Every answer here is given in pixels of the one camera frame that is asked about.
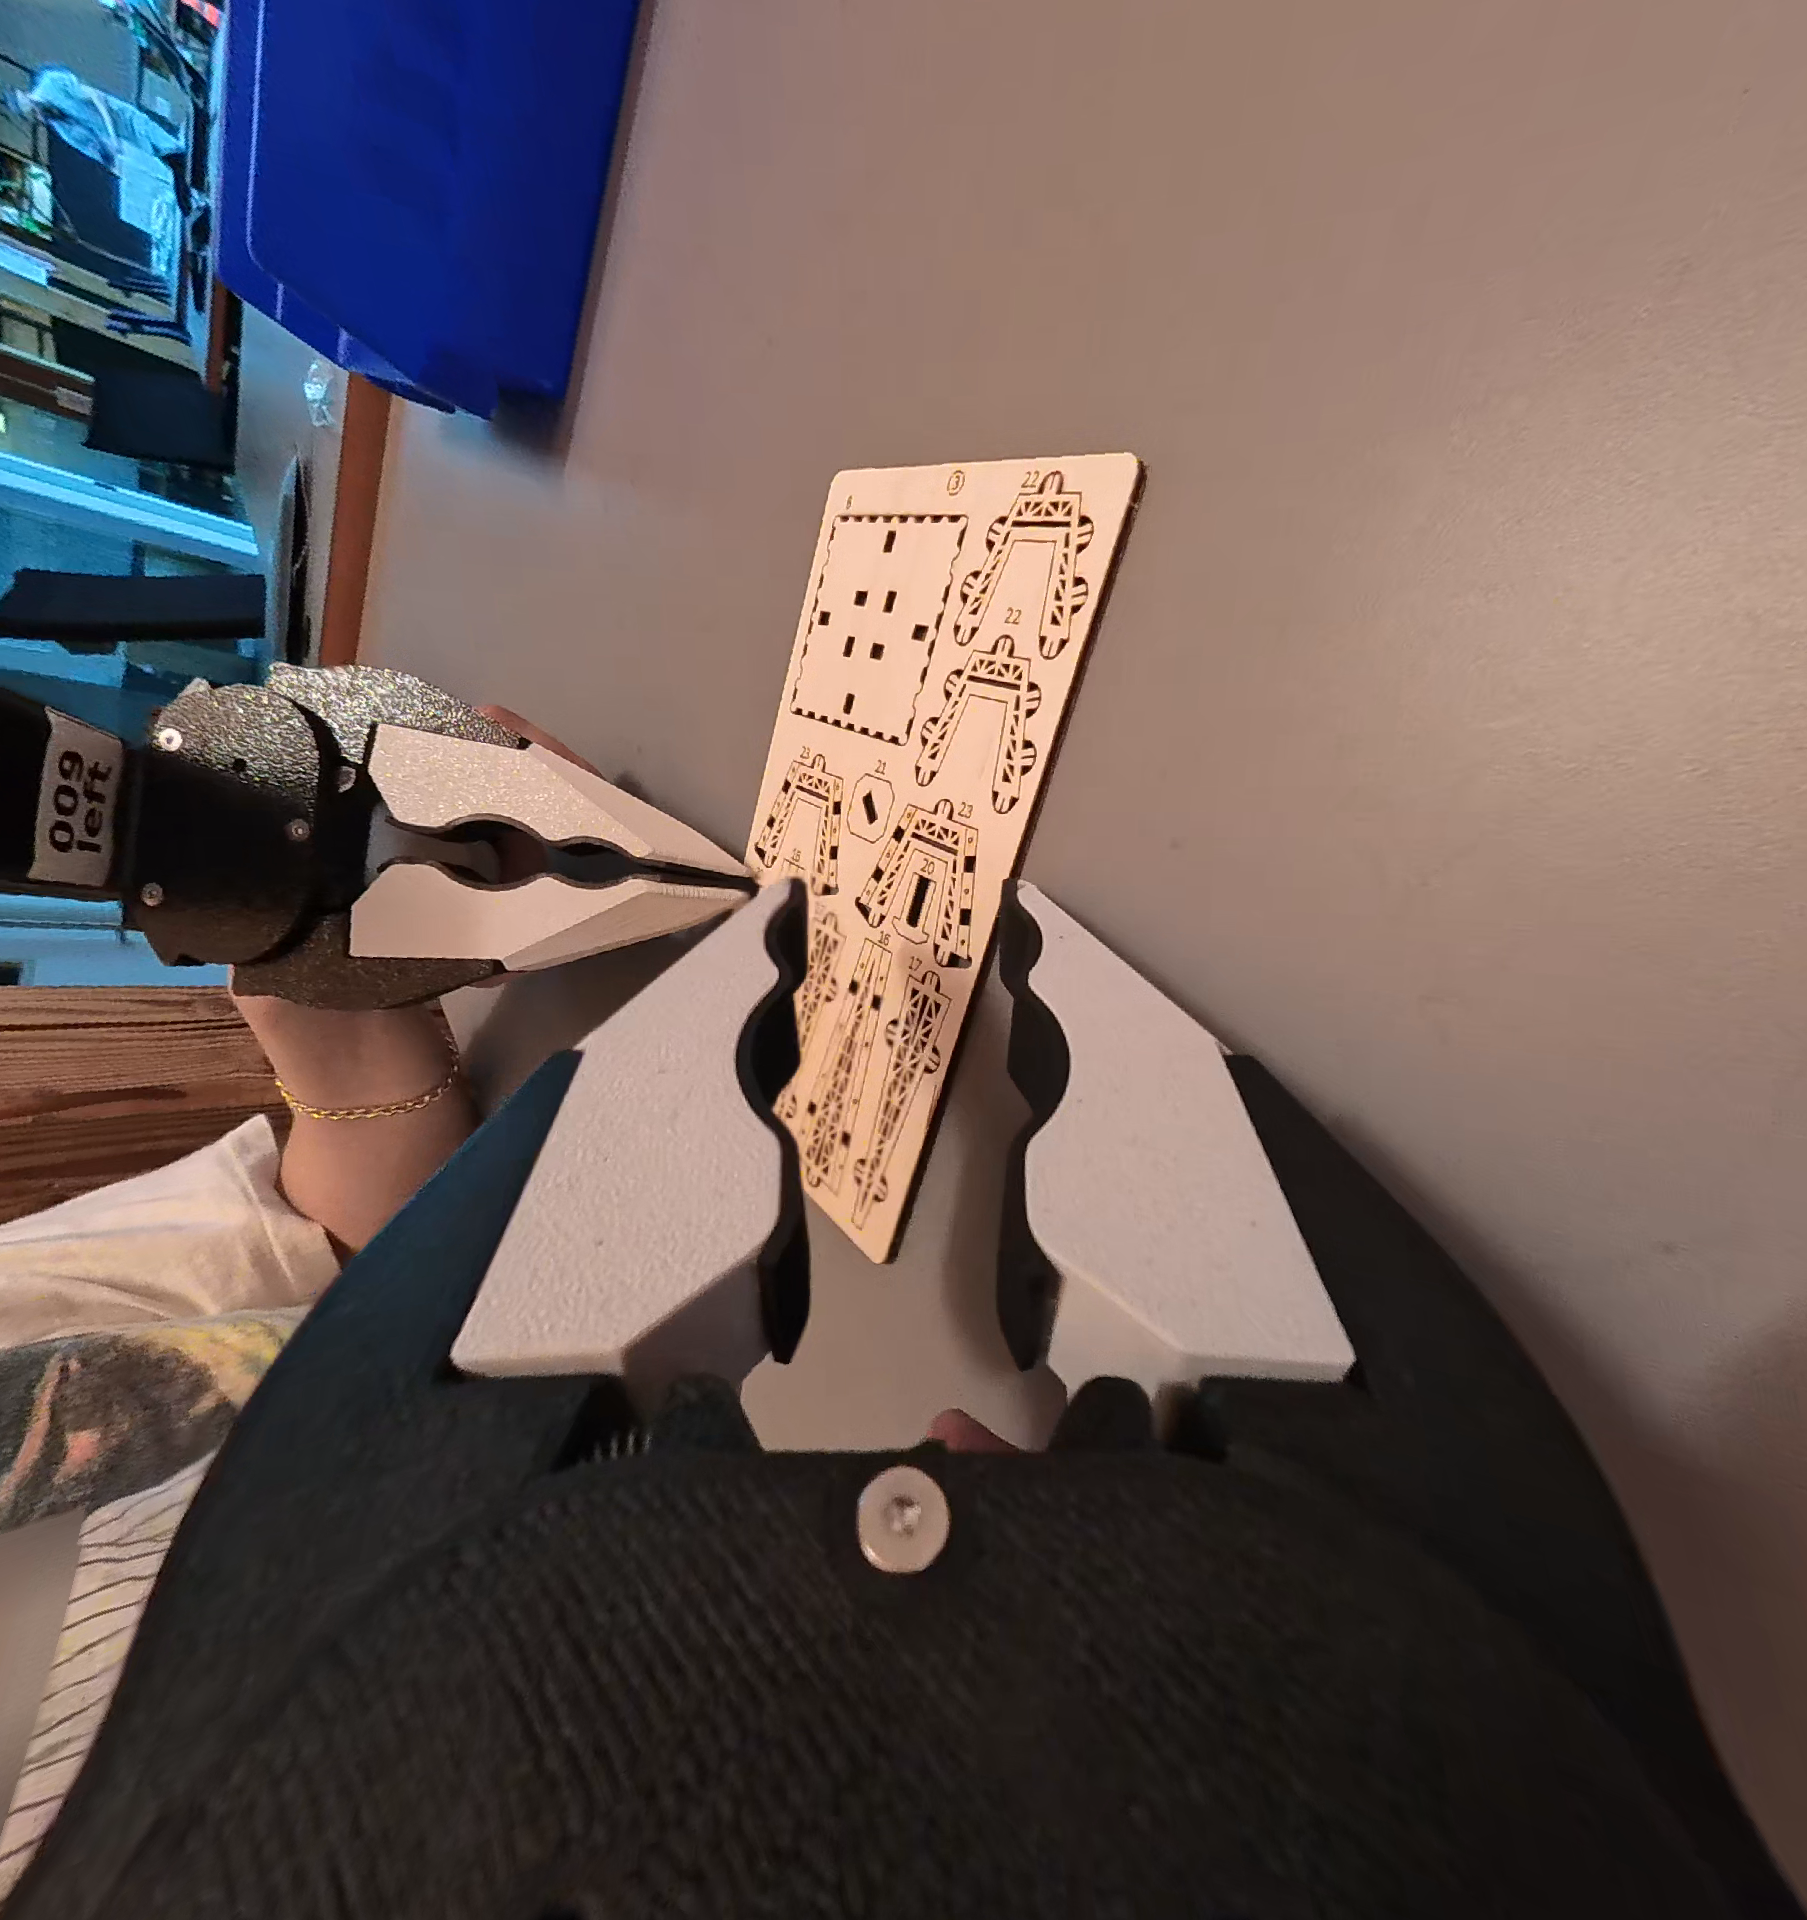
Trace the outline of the wooden puzzle sheet square cutout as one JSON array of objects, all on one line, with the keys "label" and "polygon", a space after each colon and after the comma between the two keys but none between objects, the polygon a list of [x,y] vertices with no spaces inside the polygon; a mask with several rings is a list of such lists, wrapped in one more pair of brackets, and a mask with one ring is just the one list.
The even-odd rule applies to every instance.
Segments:
[{"label": "wooden puzzle sheet square cutout", "polygon": [[834,475],[747,842],[809,890],[808,1197],[900,1245],[964,1021],[1145,484],[1136,453]]}]

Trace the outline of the person's left hand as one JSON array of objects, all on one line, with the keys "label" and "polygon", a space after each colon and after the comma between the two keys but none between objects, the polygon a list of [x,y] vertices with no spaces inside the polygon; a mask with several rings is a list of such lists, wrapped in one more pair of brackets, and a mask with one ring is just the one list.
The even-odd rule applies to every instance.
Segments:
[{"label": "person's left hand", "polygon": [[358,1106],[424,1092],[450,1068],[459,1070],[457,1043],[434,999],[397,1008],[340,1013],[281,996],[247,996],[228,980],[237,1017],[262,1049],[278,1085],[285,1146],[285,1096],[313,1106]]}]

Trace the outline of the person's left forearm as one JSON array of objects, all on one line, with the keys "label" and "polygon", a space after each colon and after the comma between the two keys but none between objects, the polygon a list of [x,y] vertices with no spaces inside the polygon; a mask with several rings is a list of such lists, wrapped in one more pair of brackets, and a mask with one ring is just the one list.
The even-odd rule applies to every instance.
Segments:
[{"label": "person's left forearm", "polygon": [[342,1264],[358,1255],[453,1158],[476,1127],[457,1068],[385,1101],[313,1106],[285,1096],[290,1131],[276,1183],[291,1213]]}]

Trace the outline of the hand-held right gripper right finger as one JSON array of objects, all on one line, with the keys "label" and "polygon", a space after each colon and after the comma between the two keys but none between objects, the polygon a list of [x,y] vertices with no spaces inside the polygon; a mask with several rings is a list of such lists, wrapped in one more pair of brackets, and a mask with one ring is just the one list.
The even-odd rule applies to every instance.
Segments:
[{"label": "hand-held right gripper right finger", "polygon": [[1020,1371],[1192,1390],[1354,1361],[1225,1046],[1035,886],[1005,883],[996,1318]]}]

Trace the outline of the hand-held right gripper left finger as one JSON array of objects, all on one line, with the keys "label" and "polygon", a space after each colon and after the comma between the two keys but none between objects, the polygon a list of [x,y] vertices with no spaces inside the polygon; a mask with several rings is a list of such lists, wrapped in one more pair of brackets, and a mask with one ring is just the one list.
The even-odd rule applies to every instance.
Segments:
[{"label": "hand-held right gripper left finger", "polygon": [[809,890],[760,890],[556,1059],[560,1104],[451,1345],[470,1376],[743,1383],[812,1305],[797,1067]]}]

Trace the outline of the blue plastic bin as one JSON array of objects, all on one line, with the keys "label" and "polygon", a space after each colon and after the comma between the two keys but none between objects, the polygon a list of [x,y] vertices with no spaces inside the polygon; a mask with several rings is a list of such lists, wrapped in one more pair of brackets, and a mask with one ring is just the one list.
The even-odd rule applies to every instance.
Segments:
[{"label": "blue plastic bin", "polygon": [[228,4],[220,281],[394,398],[553,446],[651,12]]}]

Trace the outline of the white printed shirt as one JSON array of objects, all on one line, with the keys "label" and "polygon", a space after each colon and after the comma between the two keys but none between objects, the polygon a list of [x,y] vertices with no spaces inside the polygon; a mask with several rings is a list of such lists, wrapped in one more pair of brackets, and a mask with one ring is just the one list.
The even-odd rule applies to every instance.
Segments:
[{"label": "white printed shirt", "polygon": [[0,1910],[237,1411],[340,1274],[266,1119],[0,1227]]}]

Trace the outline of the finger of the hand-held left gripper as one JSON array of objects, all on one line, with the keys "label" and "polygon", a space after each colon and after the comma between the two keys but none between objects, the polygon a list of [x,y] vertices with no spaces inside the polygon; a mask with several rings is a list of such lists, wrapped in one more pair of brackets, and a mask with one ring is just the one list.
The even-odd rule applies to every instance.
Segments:
[{"label": "finger of the hand-held left gripper", "polygon": [[556,874],[476,883],[431,862],[394,862],[348,914],[348,951],[364,959],[490,962],[538,972],[718,921],[753,886],[622,877],[584,886]]},{"label": "finger of the hand-held left gripper", "polygon": [[511,747],[379,724],[367,775],[402,828],[434,838],[451,828],[517,828],[551,850],[614,850],[666,878],[752,880],[735,856],[698,828],[538,744]]}]

